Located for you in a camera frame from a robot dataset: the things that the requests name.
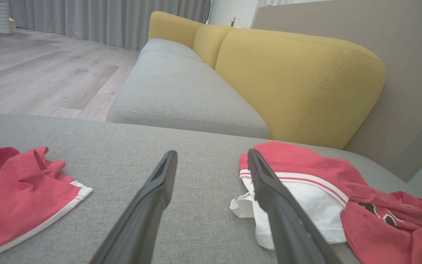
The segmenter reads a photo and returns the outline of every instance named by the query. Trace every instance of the white fabric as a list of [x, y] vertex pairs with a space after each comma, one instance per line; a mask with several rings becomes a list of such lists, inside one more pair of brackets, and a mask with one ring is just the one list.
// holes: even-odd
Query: white fabric
[[[300, 177], [299, 173], [275, 172], [278, 177]], [[241, 175], [241, 179], [248, 190], [247, 194], [231, 201], [230, 209], [240, 218], [255, 218], [255, 235], [258, 244], [264, 248], [274, 250], [268, 214], [255, 201], [255, 189], [250, 175]], [[301, 182], [291, 182], [281, 179], [293, 197], [304, 209], [310, 220], [330, 244], [346, 242], [345, 232], [341, 224], [340, 214], [345, 209], [338, 196], [330, 194], [320, 185]]]
[[210, 0], [9, 0], [18, 27], [140, 50], [159, 10], [205, 22]]
[[92, 188], [89, 188], [85, 186], [84, 184], [78, 182], [77, 180], [74, 180], [70, 182], [70, 184], [80, 187], [81, 189], [77, 193], [77, 196], [72, 199], [69, 203], [67, 203], [60, 211], [58, 211], [56, 214], [54, 214], [52, 217], [50, 217], [47, 221], [43, 222], [39, 226], [35, 227], [34, 229], [28, 231], [27, 233], [21, 235], [20, 237], [8, 242], [7, 244], [4, 244], [0, 246], [0, 253], [12, 248], [13, 246], [22, 243], [26, 241], [27, 239], [31, 238], [32, 236], [38, 234], [39, 232], [42, 232], [43, 229], [51, 226], [54, 222], [56, 222], [58, 219], [63, 217], [65, 214], [67, 214], [69, 211], [71, 211], [74, 207], [76, 207], [80, 202], [82, 202], [93, 190]]

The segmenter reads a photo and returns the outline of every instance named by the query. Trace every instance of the white trim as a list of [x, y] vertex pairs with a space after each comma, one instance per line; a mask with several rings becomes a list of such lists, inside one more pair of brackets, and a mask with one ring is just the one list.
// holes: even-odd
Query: white trim
[[56, 214], [50, 217], [47, 221], [43, 222], [42, 224], [38, 225], [34, 229], [28, 231], [27, 233], [21, 235], [20, 237], [0, 246], [0, 253], [7, 249], [12, 248], [13, 246], [21, 242], [24, 242], [25, 240], [41, 232], [43, 229], [49, 227], [51, 224], [53, 224], [58, 219], [63, 217], [69, 211], [71, 211], [75, 206], [77, 206], [82, 200], [84, 200], [93, 191], [92, 188], [85, 186], [84, 184], [78, 182], [77, 180], [70, 182], [70, 184], [81, 188], [74, 199], [72, 199], [69, 203], [67, 203], [60, 211], [58, 211]]
[[[241, 169], [241, 175], [240, 178], [242, 177], [249, 177], [251, 178], [250, 175], [248, 174], [243, 174], [242, 173], [250, 173], [250, 171], [248, 169]], [[349, 198], [346, 194], [344, 194], [340, 189], [338, 189], [338, 187], [336, 187], [335, 185], [331, 184], [330, 182], [314, 176], [314, 175], [310, 175], [310, 174], [303, 174], [303, 173], [294, 173], [294, 172], [275, 172], [276, 176], [278, 176], [281, 180], [281, 182], [298, 182], [298, 183], [304, 183], [304, 184], [309, 184], [315, 187], [318, 187], [322, 190], [324, 190], [325, 192], [329, 193], [332, 197], [335, 197], [335, 199], [340, 202], [341, 204], [343, 204], [343, 206], [346, 206], [346, 204], [349, 201]], [[293, 177], [293, 178], [299, 178], [299, 179], [282, 179], [282, 177]]]

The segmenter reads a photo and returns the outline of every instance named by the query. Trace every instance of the striped trim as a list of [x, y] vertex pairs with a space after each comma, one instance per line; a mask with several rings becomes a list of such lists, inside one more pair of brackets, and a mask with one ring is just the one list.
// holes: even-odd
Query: striped trim
[[[315, 187], [318, 187], [328, 194], [330, 194], [332, 197], [334, 197], [340, 204], [343, 206], [346, 206], [348, 203], [348, 196], [344, 194], [338, 187], [331, 184], [330, 182], [309, 174], [303, 174], [303, 173], [293, 173], [293, 172], [275, 172], [276, 176], [282, 181], [282, 182], [297, 182], [297, 183], [304, 183], [309, 184]], [[240, 171], [240, 178], [242, 177], [248, 177], [251, 178], [250, 171], [248, 169], [241, 169]]]

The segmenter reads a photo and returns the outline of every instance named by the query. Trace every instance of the sofa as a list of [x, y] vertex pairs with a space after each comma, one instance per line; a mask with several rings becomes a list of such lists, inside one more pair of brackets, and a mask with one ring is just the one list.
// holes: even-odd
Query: sofa
[[[200, 40], [207, 34], [221, 40]], [[271, 41], [261, 39], [263, 35]], [[247, 192], [239, 178], [241, 155], [271, 140], [347, 159], [380, 191], [419, 195], [375, 162], [341, 150], [382, 89], [385, 70], [369, 51], [342, 40], [263, 30], [254, 35], [251, 30], [201, 25], [158, 12], [151, 16], [149, 36], [138, 65], [109, 112], [109, 122], [0, 115], [0, 147], [23, 152], [48, 146], [48, 159], [64, 160], [65, 174], [94, 189], [62, 219], [1, 253], [0, 263], [89, 262], [171, 149], [178, 153], [178, 167], [153, 263], [277, 261], [274, 251], [258, 246], [255, 221], [239, 219], [229, 209], [234, 197]], [[248, 40], [251, 45], [241, 45]], [[306, 50], [302, 44], [313, 47]], [[298, 58], [294, 63], [301, 65], [289, 65], [291, 56], [281, 52], [287, 45], [291, 56]], [[318, 52], [316, 47], [325, 51]], [[192, 74], [174, 71], [174, 65]], [[310, 67], [321, 72], [310, 72]], [[270, 78], [257, 71], [274, 73]], [[348, 244], [332, 248], [342, 263], [359, 263]]]

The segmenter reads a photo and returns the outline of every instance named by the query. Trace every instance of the red stripe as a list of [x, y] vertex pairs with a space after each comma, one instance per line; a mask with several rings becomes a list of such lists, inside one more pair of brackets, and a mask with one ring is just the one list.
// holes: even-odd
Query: red stripe
[[294, 177], [278, 177], [278, 178], [279, 179], [297, 179], [297, 180], [303, 180], [303, 181], [306, 181], [306, 182], [315, 183], [315, 184], [320, 185], [320, 186], [324, 187], [325, 189], [329, 190], [330, 192], [332, 192], [333, 194], [335, 194], [340, 200], [342, 200], [343, 203], [347, 204], [347, 202], [345, 201], [345, 199], [343, 199], [337, 192], [335, 192], [331, 188], [329, 188], [329, 187], [321, 184], [320, 182], [317, 182], [317, 181], [314, 181], [314, 180], [310, 180], [310, 179], [301, 179], [301, 178], [294, 178]]

